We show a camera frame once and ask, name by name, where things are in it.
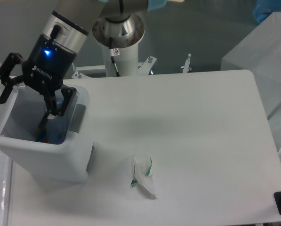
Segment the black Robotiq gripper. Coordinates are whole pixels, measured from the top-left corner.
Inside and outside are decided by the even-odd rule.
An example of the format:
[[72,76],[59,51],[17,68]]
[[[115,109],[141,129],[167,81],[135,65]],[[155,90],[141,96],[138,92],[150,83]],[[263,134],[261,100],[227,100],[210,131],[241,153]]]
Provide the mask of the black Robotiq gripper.
[[[25,85],[42,94],[46,103],[47,110],[38,124],[39,129],[45,127],[50,114],[64,116],[77,92],[74,87],[62,85],[75,58],[75,52],[54,42],[50,43],[44,34],[39,36],[26,61],[19,53],[9,53],[0,67],[0,81],[4,86],[0,96],[0,104],[6,103],[14,86],[24,82]],[[16,65],[22,65],[23,75],[11,78],[10,73]],[[59,89],[63,95],[63,101],[61,106],[57,107],[55,91]]]

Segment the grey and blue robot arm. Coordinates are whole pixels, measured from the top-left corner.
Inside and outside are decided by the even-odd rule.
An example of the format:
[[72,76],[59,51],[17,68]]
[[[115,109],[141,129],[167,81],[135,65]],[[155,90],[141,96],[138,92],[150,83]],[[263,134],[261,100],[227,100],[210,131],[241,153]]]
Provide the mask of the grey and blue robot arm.
[[13,87],[23,83],[44,97],[49,115],[64,116],[77,90],[63,84],[64,76],[83,46],[95,22],[102,17],[124,16],[162,8],[165,0],[59,0],[27,60],[11,52],[0,67],[4,86],[0,104],[7,102]]

